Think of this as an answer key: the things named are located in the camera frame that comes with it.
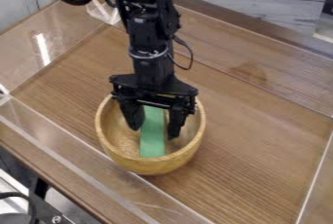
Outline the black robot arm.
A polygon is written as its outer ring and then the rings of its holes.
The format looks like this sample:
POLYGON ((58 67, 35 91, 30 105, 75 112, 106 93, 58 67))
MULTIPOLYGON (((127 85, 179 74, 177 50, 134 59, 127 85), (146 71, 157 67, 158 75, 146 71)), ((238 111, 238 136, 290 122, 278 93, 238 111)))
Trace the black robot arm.
MULTIPOLYGON (((92 0, 62 0, 84 6, 92 0)), ((173 45, 185 45, 175 32, 181 28, 181 13, 173 0, 104 0, 119 10, 120 21, 129 34, 129 55, 134 72, 114 75, 112 98, 133 130, 146 120, 143 107, 154 106, 169 113, 167 137, 179 137, 187 116, 195 113, 198 90, 177 76, 173 45)))

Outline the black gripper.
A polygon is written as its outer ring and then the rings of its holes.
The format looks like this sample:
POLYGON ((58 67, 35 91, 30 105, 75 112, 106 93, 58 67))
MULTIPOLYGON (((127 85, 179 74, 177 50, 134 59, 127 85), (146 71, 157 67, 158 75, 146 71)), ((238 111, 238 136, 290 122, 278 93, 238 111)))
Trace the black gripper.
POLYGON ((175 77, 170 54, 131 59, 134 72, 110 77, 127 125, 134 131, 141 129, 146 117, 143 105, 153 105, 169 110, 167 139, 178 138, 186 114, 195 113, 198 90, 175 77))

